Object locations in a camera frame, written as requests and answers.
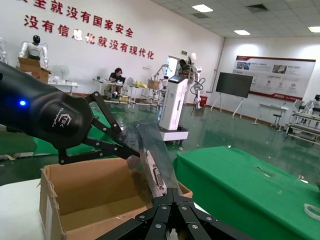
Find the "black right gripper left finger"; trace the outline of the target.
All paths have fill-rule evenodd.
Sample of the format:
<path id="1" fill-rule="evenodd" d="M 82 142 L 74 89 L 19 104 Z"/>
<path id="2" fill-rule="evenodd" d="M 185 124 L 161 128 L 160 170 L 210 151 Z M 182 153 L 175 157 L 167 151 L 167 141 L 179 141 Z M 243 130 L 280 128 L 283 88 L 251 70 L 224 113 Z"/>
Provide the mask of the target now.
<path id="1" fill-rule="evenodd" d="M 153 199 L 153 207 L 115 227 L 98 239 L 167 240 L 171 233 L 169 225 L 174 193 L 173 188 L 168 188 L 165 195 Z"/>

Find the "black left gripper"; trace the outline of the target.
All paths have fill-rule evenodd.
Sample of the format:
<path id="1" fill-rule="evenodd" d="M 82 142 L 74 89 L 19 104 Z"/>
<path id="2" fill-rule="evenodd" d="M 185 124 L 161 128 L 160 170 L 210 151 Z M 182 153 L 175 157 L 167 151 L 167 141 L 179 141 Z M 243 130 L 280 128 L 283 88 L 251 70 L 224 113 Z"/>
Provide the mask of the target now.
<path id="1" fill-rule="evenodd" d="M 95 102 L 110 124 L 94 118 Z M 29 136 L 51 143 L 58 150 L 60 165 L 117 156 L 140 157 L 120 137 L 122 130 L 99 92 L 74 97 L 8 64 L 0 64 L 0 123 Z M 115 143 L 88 138 L 91 125 Z M 98 150 L 68 155 L 67 150 L 84 143 Z"/>

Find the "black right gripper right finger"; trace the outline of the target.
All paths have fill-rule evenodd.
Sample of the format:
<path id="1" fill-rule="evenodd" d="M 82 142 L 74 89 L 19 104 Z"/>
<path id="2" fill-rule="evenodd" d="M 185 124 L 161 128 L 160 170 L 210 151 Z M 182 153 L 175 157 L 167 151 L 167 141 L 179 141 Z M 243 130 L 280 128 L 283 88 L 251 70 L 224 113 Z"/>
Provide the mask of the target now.
<path id="1" fill-rule="evenodd" d="M 174 190 L 174 228 L 179 240 L 252 240 L 253 237 L 198 209 Z"/>

